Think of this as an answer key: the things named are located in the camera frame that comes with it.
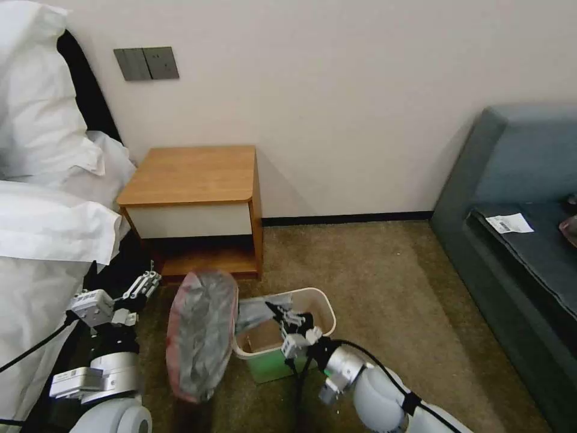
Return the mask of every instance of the gray plastic bag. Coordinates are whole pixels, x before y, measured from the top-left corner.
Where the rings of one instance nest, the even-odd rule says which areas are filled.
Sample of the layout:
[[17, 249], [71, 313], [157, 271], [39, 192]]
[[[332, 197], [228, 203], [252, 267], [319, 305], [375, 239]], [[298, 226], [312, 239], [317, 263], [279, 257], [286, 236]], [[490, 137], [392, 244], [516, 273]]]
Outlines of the gray plastic bag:
[[166, 367], [172, 392], [199, 403], [220, 383], [234, 335], [272, 319], [264, 303], [290, 308], [290, 294], [239, 301], [234, 278], [226, 272], [189, 273], [172, 302], [166, 333]]

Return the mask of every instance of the nightstand drawer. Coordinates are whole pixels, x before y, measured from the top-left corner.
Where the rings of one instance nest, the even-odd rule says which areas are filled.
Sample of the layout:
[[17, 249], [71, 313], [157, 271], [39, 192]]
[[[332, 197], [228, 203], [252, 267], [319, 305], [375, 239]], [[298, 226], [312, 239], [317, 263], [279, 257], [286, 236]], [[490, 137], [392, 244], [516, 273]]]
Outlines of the nightstand drawer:
[[126, 211], [143, 239], [252, 233], [247, 203], [127, 207]]

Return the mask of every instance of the paper receipt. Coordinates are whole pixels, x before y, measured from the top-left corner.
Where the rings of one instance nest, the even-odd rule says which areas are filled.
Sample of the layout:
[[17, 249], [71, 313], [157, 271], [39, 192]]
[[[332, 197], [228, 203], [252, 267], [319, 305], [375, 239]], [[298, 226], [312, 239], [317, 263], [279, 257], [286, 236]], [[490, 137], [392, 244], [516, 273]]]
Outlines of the paper receipt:
[[501, 235], [503, 233], [531, 233], [534, 231], [520, 213], [489, 216], [485, 219]]

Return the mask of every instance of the carpet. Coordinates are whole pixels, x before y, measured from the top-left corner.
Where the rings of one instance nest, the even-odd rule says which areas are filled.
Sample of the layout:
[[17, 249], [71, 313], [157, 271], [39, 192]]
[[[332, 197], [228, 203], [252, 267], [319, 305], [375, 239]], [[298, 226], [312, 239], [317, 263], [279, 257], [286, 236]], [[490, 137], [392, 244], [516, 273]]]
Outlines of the carpet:
[[[265, 228], [263, 278], [240, 281], [240, 297], [308, 286], [327, 294], [335, 337], [370, 350], [473, 431], [549, 431], [427, 222]], [[332, 407], [318, 400], [320, 372], [308, 375], [297, 412], [293, 378], [257, 385], [234, 355], [208, 403], [176, 399], [165, 365], [176, 289], [158, 290], [138, 324], [143, 403], [155, 433], [364, 431], [351, 396]]]

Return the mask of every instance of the light switch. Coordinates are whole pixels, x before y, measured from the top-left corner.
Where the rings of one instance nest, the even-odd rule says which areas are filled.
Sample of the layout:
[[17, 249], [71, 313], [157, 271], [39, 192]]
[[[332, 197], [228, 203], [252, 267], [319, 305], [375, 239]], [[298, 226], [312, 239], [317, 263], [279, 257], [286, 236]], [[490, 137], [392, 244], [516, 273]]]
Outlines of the light switch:
[[114, 55], [126, 81], [152, 79], [142, 48], [115, 49]]
[[152, 79], [179, 78], [171, 47], [143, 48]]

